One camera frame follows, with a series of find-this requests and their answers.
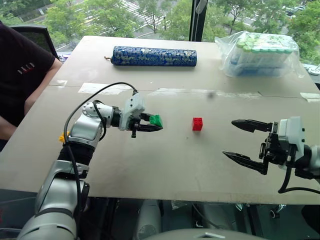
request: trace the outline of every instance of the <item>person's arm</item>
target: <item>person's arm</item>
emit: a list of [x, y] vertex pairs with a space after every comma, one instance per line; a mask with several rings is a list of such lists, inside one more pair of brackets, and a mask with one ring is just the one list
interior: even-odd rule
[[25, 100], [24, 102], [24, 115], [26, 115], [33, 104], [36, 102], [40, 94], [43, 92], [43, 90], [46, 88], [46, 86], [50, 83], [51, 79], [54, 77], [56, 72], [59, 70], [59, 68], [62, 66], [62, 63], [55, 59], [52, 66], [46, 73], [44, 79], [42, 80], [41, 84], [37, 87], [36, 90]]
[[0, 139], [9, 140], [9, 138], [12, 136], [12, 134], [14, 134], [16, 129], [16, 126], [12, 125], [2, 116], [0, 116]]

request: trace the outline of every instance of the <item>white table surface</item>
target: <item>white table surface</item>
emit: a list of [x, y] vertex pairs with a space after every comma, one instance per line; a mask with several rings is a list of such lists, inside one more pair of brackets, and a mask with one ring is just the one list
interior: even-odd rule
[[[192, 69], [114, 67], [103, 58], [114, 45], [195, 49], [198, 62]], [[320, 104], [300, 96], [300, 92], [319, 93], [311, 79], [294, 74], [276, 81], [228, 78], [218, 64], [214, 43], [84, 37], [0, 153], [0, 189], [39, 190], [59, 155], [58, 137], [66, 118], [89, 96], [79, 92], [83, 83], [127, 81], [144, 96], [146, 112], [161, 115], [164, 129], [138, 132], [132, 139], [130, 132], [109, 128], [90, 162], [86, 179], [90, 196], [319, 204], [319, 195], [310, 192], [278, 194], [285, 172], [276, 165], [270, 164], [268, 174], [261, 175], [222, 154], [237, 152], [258, 160], [260, 144], [267, 137], [265, 132], [234, 127], [235, 119], [273, 122], [301, 116], [306, 144], [320, 144]], [[216, 94], [209, 98], [205, 90]], [[121, 108], [131, 93], [107, 92], [96, 99]], [[199, 134], [192, 131], [192, 117], [203, 118]], [[320, 190], [315, 180], [294, 174], [289, 187]]]

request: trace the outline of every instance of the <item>plastic bag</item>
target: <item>plastic bag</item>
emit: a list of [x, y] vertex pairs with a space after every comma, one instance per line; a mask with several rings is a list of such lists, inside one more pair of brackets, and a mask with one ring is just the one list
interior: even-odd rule
[[227, 76], [282, 77], [292, 71], [299, 78], [304, 76], [299, 46], [290, 36], [240, 31], [214, 40]]

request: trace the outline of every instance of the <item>black cable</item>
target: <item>black cable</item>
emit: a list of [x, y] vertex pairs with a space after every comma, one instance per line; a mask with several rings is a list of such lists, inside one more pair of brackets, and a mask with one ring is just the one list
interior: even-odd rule
[[103, 126], [103, 134], [102, 136], [100, 137], [99, 141], [101, 141], [102, 139], [104, 139], [106, 133], [107, 133], [107, 119], [105, 117], [102, 117], [98, 107], [97, 107], [97, 103], [101, 103], [101, 104], [104, 104], [102, 101], [99, 101], [99, 100], [94, 100], [93, 102], [93, 107], [96, 111], [96, 113], [98, 114], [100, 120], [101, 120], [101, 123], [102, 123], [102, 126]]
[[307, 188], [307, 187], [290, 187], [290, 188], [287, 188], [289, 180], [290, 180], [290, 176], [291, 176], [291, 170], [292, 170], [292, 167], [291, 166], [287, 166], [286, 172], [285, 172], [284, 181], [282, 183], [282, 186], [278, 190], [278, 193], [284, 194], [284, 193], [291, 192], [291, 191], [307, 191], [307, 192], [312, 192], [312, 193], [315, 193], [315, 194], [320, 194], [320, 191], [315, 190], [315, 189], [311, 189], [311, 188]]
[[291, 169], [292, 169], [292, 166], [287, 166], [286, 167], [285, 177], [284, 177], [282, 186], [278, 190], [278, 193], [280, 193], [280, 194], [283, 194], [286, 191], [286, 188], [288, 186], [288, 183], [289, 183], [289, 180], [290, 180], [290, 176], [291, 176]]
[[[70, 157], [71, 162], [72, 162], [72, 168], [73, 168], [73, 171], [74, 171], [75, 183], [76, 183], [77, 207], [76, 207], [76, 215], [74, 216], [75, 223], [76, 223], [76, 239], [78, 239], [78, 234], [79, 234], [79, 222], [80, 222], [81, 207], [82, 207], [82, 204], [81, 204], [81, 187], [80, 187], [80, 178], [79, 178], [79, 172], [78, 172], [78, 168], [77, 168], [77, 162], [75, 160], [75, 156], [74, 156], [74, 154], [72, 152], [72, 149], [71, 149], [71, 147], [69, 145], [69, 140], [68, 140], [68, 136], [67, 136], [68, 125], [69, 125], [70, 119], [73, 117], [73, 115], [76, 113], [76, 111], [78, 109], [80, 109], [86, 102], [88, 102], [94, 96], [98, 95], [103, 90], [105, 90], [105, 89], [107, 89], [107, 88], [109, 88], [111, 86], [118, 85], [118, 84], [124, 84], [124, 85], [130, 86], [133, 89], [133, 94], [138, 92], [134, 86], [132, 86], [131, 84], [126, 83], [126, 82], [115, 82], [115, 83], [109, 84], [108, 86], [105, 86], [105, 87], [101, 88], [99, 91], [97, 91], [96, 93], [94, 93], [93, 95], [88, 97], [78, 107], [76, 107], [72, 111], [72, 113], [69, 115], [69, 117], [67, 118], [67, 120], [65, 121], [65, 124], [64, 124], [64, 128], [63, 128], [64, 142], [65, 142], [65, 145], [67, 146], [69, 157]], [[97, 114], [98, 114], [99, 118], [101, 119], [102, 125], [103, 125], [104, 132], [103, 132], [103, 136], [100, 138], [100, 139], [102, 139], [106, 135], [106, 130], [105, 130], [105, 126], [106, 125], [104, 124], [105, 121], [104, 121], [103, 117], [101, 116], [99, 110], [97, 111]]]
[[79, 178], [79, 172], [77, 168], [77, 163], [74, 154], [72, 153], [70, 145], [66, 145], [66, 148], [68, 149], [69, 156], [71, 158], [72, 167], [74, 170], [74, 176], [75, 176], [75, 184], [76, 184], [76, 200], [77, 200], [77, 206], [76, 206], [76, 215], [74, 216], [75, 219], [75, 225], [76, 225], [76, 240], [78, 239], [79, 234], [79, 222], [80, 222], [80, 215], [81, 215], [81, 188], [80, 188], [80, 178]]
[[307, 192], [312, 192], [315, 194], [320, 194], [320, 191], [315, 190], [315, 189], [311, 189], [311, 188], [307, 188], [307, 187], [289, 187], [287, 188], [284, 192], [291, 192], [291, 191], [307, 191]]
[[205, 220], [208, 224], [214, 226], [216, 229], [220, 229], [220, 227], [217, 224], [214, 224], [212, 221], [210, 221], [208, 218], [206, 218], [196, 207], [196, 205], [194, 203], [192, 203], [192, 206], [194, 207], [194, 209], [196, 210], [196, 212], [200, 215], [200, 217]]
[[137, 89], [132, 86], [130, 83], [127, 83], [127, 82], [123, 82], [123, 81], [120, 81], [120, 82], [115, 82], [115, 83], [112, 83], [112, 84], [109, 84], [108, 86], [105, 86], [103, 88], [101, 88], [99, 91], [97, 91], [96, 93], [94, 93], [93, 95], [91, 95], [90, 97], [88, 97], [86, 100], [84, 100], [78, 107], [76, 107], [72, 113], [69, 115], [69, 117], [67, 118], [67, 120], [65, 121], [65, 124], [64, 124], [64, 128], [63, 128], [63, 137], [64, 137], [64, 142], [65, 143], [68, 143], [69, 140], [67, 138], [67, 129], [68, 129], [68, 125], [69, 125], [69, 122], [70, 122], [70, 119], [73, 117], [73, 115], [76, 113], [76, 111], [82, 107], [82, 105], [84, 105], [86, 102], [88, 102], [90, 99], [92, 99], [94, 96], [98, 95], [99, 93], [101, 93], [103, 90], [107, 89], [107, 88], [110, 88], [114, 85], [119, 85], [119, 84], [124, 84], [124, 85], [128, 85], [129, 87], [131, 87], [133, 89], [133, 93], [137, 93]]
[[82, 218], [84, 221], [86, 221], [88, 224], [90, 224], [91, 226], [95, 227], [96, 229], [98, 229], [102, 234], [106, 235], [109, 239], [111, 240], [117, 240], [114, 236], [112, 236], [111, 234], [107, 233], [107, 231], [103, 230], [101, 227], [97, 226], [96, 224], [90, 222], [89, 220]]

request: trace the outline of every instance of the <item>blue patterned cylinder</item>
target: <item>blue patterned cylinder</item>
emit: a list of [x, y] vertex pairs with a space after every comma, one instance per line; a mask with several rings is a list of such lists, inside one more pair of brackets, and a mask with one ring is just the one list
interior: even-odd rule
[[195, 50], [115, 46], [111, 63], [122, 66], [189, 66], [197, 64]]

